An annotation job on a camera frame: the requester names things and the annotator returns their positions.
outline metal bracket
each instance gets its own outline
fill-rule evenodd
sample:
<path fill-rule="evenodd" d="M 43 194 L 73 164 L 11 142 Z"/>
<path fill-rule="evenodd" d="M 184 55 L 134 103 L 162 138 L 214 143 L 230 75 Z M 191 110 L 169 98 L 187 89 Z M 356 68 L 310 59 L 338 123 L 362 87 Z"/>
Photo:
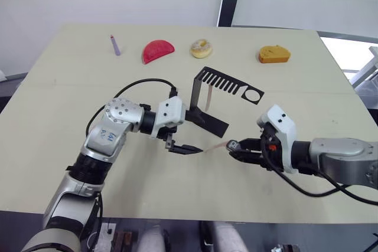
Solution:
<path fill-rule="evenodd" d="M 229 127 L 229 124 L 207 113 L 202 112 L 198 108 L 198 98 L 200 97 L 202 82 L 214 86 L 215 88 L 219 88 L 220 90 L 228 91 L 228 93 L 232 93 L 233 95 L 239 92 L 241 93 L 240 96 L 242 99 L 245 99 L 254 104 L 258 104 L 262 96 L 264 95 L 263 91 L 252 87 L 251 85 L 243 81 L 240 81 L 210 67 L 204 67 L 194 77 L 190 108 L 189 111 L 186 112 L 185 120 L 193 122 L 199 127 L 211 132 L 212 134 L 220 138 L 223 137 L 224 133 Z M 249 90 L 257 92 L 260 95 L 260 98 L 258 100 L 248 99 L 246 93 Z"/>
<path fill-rule="evenodd" d="M 378 69 L 378 47 L 370 47 L 369 50 L 374 58 L 349 80 L 354 89 Z"/>
<path fill-rule="evenodd" d="M 172 139 L 172 133 L 167 134 L 167 140 L 165 141 L 165 148 L 171 153 L 179 153 L 180 155 L 190 155 L 192 153 L 203 152 L 202 149 L 190 145 L 175 145 L 175 140 Z"/>

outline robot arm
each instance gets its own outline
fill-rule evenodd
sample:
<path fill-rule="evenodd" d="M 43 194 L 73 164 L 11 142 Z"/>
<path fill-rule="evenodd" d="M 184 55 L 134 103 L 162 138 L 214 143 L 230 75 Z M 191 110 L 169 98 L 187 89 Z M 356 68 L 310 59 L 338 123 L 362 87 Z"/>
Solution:
<path fill-rule="evenodd" d="M 89 236 L 99 210 L 100 192 L 109 169 L 122 149 L 128 132 L 142 132 L 165 141 L 170 152 L 201 152 L 193 146 L 175 145 L 172 134 L 185 119 L 185 105 L 178 96 L 148 105 L 115 98 L 105 105 L 100 122 L 88 134 L 76 162 L 66 169 L 44 217 L 43 230 L 33 236 L 23 252 L 80 251 L 80 240 Z"/>
<path fill-rule="evenodd" d="M 378 189 L 378 142 L 357 139 L 296 140 L 295 123 L 277 105 L 258 119 L 260 139 L 231 140 L 230 155 L 241 162 L 272 167 L 264 155 L 282 172 L 319 175 L 334 181 Z"/>

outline black cable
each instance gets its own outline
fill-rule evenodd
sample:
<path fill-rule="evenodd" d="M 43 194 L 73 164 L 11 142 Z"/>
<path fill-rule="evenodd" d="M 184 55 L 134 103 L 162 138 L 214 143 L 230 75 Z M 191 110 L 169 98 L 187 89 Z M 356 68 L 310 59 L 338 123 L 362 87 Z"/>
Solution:
<path fill-rule="evenodd" d="M 348 190 L 346 190 L 345 188 L 341 187 L 339 184 L 337 184 L 337 182 L 335 180 L 333 180 L 329 175 L 327 175 L 326 173 L 322 172 L 322 171 L 319 171 L 317 170 L 318 172 L 318 175 L 321 175 L 323 178 L 325 178 L 330 184 L 332 184 L 333 186 L 335 186 L 337 189 L 339 189 L 342 193 L 348 195 L 350 198 L 353 198 L 357 201 L 360 201 L 362 203 L 365 203 L 365 204 L 369 204 L 369 205 L 374 205 L 374 206 L 378 206 L 378 202 L 377 201 L 372 201 L 372 200 L 368 200 L 368 199 L 365 199 L 365 198 L 362 198 L 360 196 L 357 196 L 357 195 L 354 195 L 353 193 L 349 192 Z"/>
<path fill-rule="evenodd" d="M 306 196 L 309 196 L 309 197 L 313 197 L 313 198 L 321 198 L 321 197 L 325 197 L 325 196 L 329 196 L 333 193 L 336 193 L 338 191 L 340 191 L 340 189 L 338 188 L 335 188 L 335 189 L 332 189 L 332 190 L 329 190 L 327 192 L 323 192 L 323 193 L 311 193 L 311 192 L 308 192 L 304 189 L 302 189 L 301 187 L 299 187 L 297 184 L 295 184 L 290 178 L 288 178 L 286 175 L 284 175 L 274 164 L 273 162 L 271 161 L 270 157 L 269 157 L 269 154 L 265 148 L 265 143 L 266 143 L 266 138 L 265 137 L 261 137 L 261 152 L 262 152 L 262 156 L 264 157 L 264 159 L 267 161 L 267 163 L 269 164 L 269 166 L 276 172 L 276 174 L 278 174 L 284 181 L 286 181 L 291 187 L 293 187 L 294 189 L 298 190 L 300 193 L 306 195 Z M 343 188 L 346 188 L 346 187 L 349 187 L 350 185 L 342 185 L 340 187 L 343 187 Z"/>
<path fill-rule="evenodd" d="M 177 95 L 177 88 L 169 81 L 167 80 L 164 80 L 164 79 L 158 79 L 158 78 L 148 78 L 148 79 L 142 79 L 142 80 L 138 80 L 138 81 L 135 81 L 131 84 L 128 84 L 126 87 L 122 88 L 118 93 L 116 93 L 116 95 L 114 96 L 114 98 L 116 97 L 119 97 L 124 91 L 126 91 L 127 89 L 131 88 L 132 86 L 135 86 L 137 84 L 141 84 L 141 83 L 145 83 L 145 82 L 160 82 L 160 83 L 164 83 L 164 84 L 167 84 L 171 87 L 171 92 L 170 92 L 170 97 L 172 96 L 176 96 Z M 88 136 L 89 134 L 89 127 L 90 125 L 92 124 L 92 122 L 95 120 L 95 118 L 97 117 L 97 115 L 99 115 L 99 113 L 105 108 L 105 106 L 102 106 L 98 111 L 96 111 L 96 113 L 92 116 L 92 118 L 89 120 L 88 124 L 87 124 L 87 127 L 85 129 L 85 136 Z"/>
<path fill-rule="evenodd" d="M 367 247 L 363 252 L 371 252 L 377 246 L 378 246 L 378 240 L 376 240 L 372 245 L 370 245 L 369 247 Z"/>
<path fill-rule="evenodd" d="M 109 229 L 109 224 L 110 224 L 110 220 L 111 220 L 112 218 L 108 218 L 108 220 L 107 220 L 107 230 L 106 230 L 106 232 L 108 233 L 108 234 L 111 234 L 112 233 L 112 229 Z"/>
<path fill-rule="evenodd" d="M 307 168 L 309 169 L 312 169 L 312 170 L 315 170 L 317 172 L 318 175 L 321 175 L 323 178 L 325 178 L 330 184 L 332 184 L 333 186 L 335 186 L 335 189 L 333 190 L 330 190 L 330 191 L 327 191 L 327 192 L 324 192 L 324 193 L 320 193 L 320 194 L 315 194 L 315 193 L 310 193 L 304 189 L 302 189 L 301 187 L 299 187 L 297 184 L 295 184 L 293 181 L 291 181 L 291 179 L 289 179 L 286 175 L 284 175 L 271 161 L 270 157 L 269 157 L 269 154 L 268 152 L 266 151 L 266 148 L 265 148 L 265 143 L 266 143 L 266 138 L 265 137 L 262 137 L 261 138 L 261 151 L 262 151 L 262 155 L 263 157 L 265 158 L 265 160 L 267 161 L 267 163 L 269 164 L 269 166 L 283 179 L 285 180 L 288 184 L 290 184 L 292 187 L 294 187 L 296 190 L 298 190 L 300 193 L 306 195 L 306 196 L 309 196 L 309 197 L 325 197 L 325 196 L 329 196 L 333 193 L 336 193 L 338 191 L 341 191 L 342 193 L 348 195 L 350 198 L 353 198 L 357 201 L 360 201 L 362 203 L 365 203 L 365 204 L 369 204 L 369 205 L 375 205 L 375 206 L 378 206 L 378 202 L 377 201 L 372 201 L 372 200 L 368 200 L 368 199 L 364 199 L 362 197 L 359 197 L 357 195 L 354 195 L 353 193 L 349 192 L 348 190 L 346 190 L 345 188 L 349 187 L 350 185 L 339 185 L 335 180 L 333 180 L 330 176 L 328 176 L 327 174 L 325 174 L 324 172 L 320 171 L 319 169 L 317 168 L 314 168 L 312 166 L 308 166 L 308 165 L 303 165 L 303 166 L 306 166 Z"/>
<path fill-rule="evenodd" d="M 99 115 L 99 113 L 105 108 L 105 106 L 102 106 L 100 107 L 100 109 L 98 111 L 96 111 L 96 113 L 92 116 L 92 118 L 89 120 L 88 124 L 87 124 L 87 127 L 85 128 L 85 136 L 88 136 L 89 134 L 89 127 L 90 125 L 92 124 L 92 122 L 94 121 L 94 119 L 96 118 L 97 115 Z"/>
<path fill-rule="evenodd" d="M 165 83 L 165 84 L 169 85 L 173 89 L 176 89 L 176 87 L 171 82 L 166 81 L 164 79 L 148 78 L 148 79 L 142 79 L 142 80 L 135 81 L 135 82 L 133 82 L 131 84 L 128 84 L 121 91 L 119 91 L 114 97 L 119 97 L 124 91 L 126 91 L 129 88 L 131 88 L 132 86 L 135 86 L 135 85 L 140 84 L 140 83 L 145 83 L 145 82 L 161 82 L 161 83 Z"/>
<path fill-rule="evenodd" d="M 97 225 L 97 231 L 96 231 L 96 238 L 93 240 L 92 245 L 89 248 L 89 252 L 93 252 L 95 249 L 95 246 L 97 245 L 97 242 L 99 241 L 100 232 L 101 232 L 101 224 L 102 224 L 102 214 L 103 214 L 103 204 L 102 204 L 102 196 L 101 193 L 99 193 L 99 205 L 100 205 L 100 215 L 99 215 L 99 223 Z"/>

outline white wall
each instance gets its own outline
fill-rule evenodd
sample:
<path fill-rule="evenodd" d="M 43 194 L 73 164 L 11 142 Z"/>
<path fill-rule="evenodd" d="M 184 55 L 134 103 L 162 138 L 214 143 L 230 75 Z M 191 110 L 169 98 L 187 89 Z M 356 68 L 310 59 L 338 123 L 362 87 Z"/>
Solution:
<path fill-rule="evenodd" d="M 0 69 L 28 72 L 65 22 L 215 26 L 220 1 L 0 0 Z"/>
<path fill-rule="evenodd" d="M 233 25 L 303 28 L 378 38 L 378 0 L 238 0 Z"/>

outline floor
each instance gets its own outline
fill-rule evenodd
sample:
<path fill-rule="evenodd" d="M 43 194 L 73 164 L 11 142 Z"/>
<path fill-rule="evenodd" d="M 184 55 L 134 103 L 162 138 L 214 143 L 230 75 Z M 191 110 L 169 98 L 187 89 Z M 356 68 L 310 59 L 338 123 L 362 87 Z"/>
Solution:
<path fill-rule="evenodd" d="M 198 221 L 105 218 L 116 231 L 141 235 L 157 224 L 167 230 L 171 251 L 200 251 Z M 0 211 L 0 251 L 19 252 L 41 228 L 41 214 Z M 261 224 L 235 223 L 250 252 L 270 252 L 277 244 L 296 244 L 301 252 L 364 251 L 377 240 L 378 224 Z"/>
<path fill-rule="evenodd" d="M 12 96 L 23 79 L 24 78 L 17 78 L 0 82 L 0 97 Z"/>

